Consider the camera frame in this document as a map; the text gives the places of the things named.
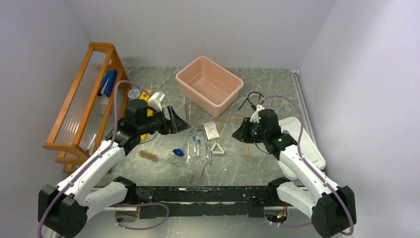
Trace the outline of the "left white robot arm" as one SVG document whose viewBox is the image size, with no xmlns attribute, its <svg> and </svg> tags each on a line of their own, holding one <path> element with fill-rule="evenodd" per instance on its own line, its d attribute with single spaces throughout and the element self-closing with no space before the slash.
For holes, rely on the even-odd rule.
<svg viewBox="0 0 420 238">
<path fill-rule="evenodd" d="M 68 178 L 56 186 L 45 185 L 38 195 L 37 236 L 53 231 L 66 238 L 81 232 L 86 222 L 114 204 L 140 206 L 136 184 L 118 177 L 108 186 L 92 192 L 92 188 L 139 143 L 143 134 L 158 132 L 176 134 L 191 126 L 171 106 L 135 99 L 128 103 L 123 118 L 92 156 Z"/>
</svg>

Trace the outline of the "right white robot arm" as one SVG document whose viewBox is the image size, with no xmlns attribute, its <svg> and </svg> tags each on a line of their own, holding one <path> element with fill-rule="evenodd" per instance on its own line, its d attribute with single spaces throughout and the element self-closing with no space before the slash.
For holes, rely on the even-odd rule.
<svg viewBox="0 0 420 238">
<path fill-rule="evenodd" d="M 311 220 L 317 233 L 330 238 L 338 233 L 350 236 L 357 222 L 355 195 L 349 186 L 339 186 L 323 174 L 303 153 L 297 136 L 285 133 L 273 109 L 262 109 L 244 118 L 232 137 L 248 144 L 261 143 L 279 163 L 288 167 L 305 189 L 291 180 L 275 185 L 267 192 L 272 205 L 291 204 Z"/>
</svg>

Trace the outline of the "blue capped test tube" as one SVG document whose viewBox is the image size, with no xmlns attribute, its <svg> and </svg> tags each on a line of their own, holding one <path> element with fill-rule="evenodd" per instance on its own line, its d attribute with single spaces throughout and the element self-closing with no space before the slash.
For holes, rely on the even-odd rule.
<svg viewBox="0 0 420 238">
<path fill-rule="evenodd" d="M 194 151 L 194 154 L 196 154 L 196 152 L 197 152 L 197 139 L 196 139 L 195 136 L 193 136 L 192 139 L 193 139 L 193 151 Z"/>
</svg>

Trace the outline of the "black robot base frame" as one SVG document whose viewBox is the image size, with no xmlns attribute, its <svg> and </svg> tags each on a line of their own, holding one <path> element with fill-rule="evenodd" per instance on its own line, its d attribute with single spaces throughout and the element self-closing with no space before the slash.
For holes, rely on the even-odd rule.
<svg viewBox="0 0 420 238">
<path fill-rule="evenodd" d="M 151 204 L 140 209 L 140 218 L 236 216 L 265 218 L 267 209 L 282 210 L 283 201 L 273 188 L 261 186 L 139 186 L 129 202 L 116 207 Z"/>
</svg>

